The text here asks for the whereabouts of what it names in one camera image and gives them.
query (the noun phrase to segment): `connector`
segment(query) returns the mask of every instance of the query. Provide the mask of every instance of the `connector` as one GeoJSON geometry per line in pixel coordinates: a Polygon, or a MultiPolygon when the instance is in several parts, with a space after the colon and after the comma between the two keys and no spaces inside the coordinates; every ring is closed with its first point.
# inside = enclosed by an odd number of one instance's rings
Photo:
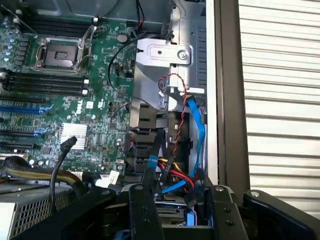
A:
{"type": "Polygon", "coordinates": [[[70,151],[70,149],[76,145],[78,139],[75,136],[72,136],[70,138],[68,138],[66,141],[64,141],[63,143],[60,144],[60,150],[62,152],[64,151],[70,151]]]}

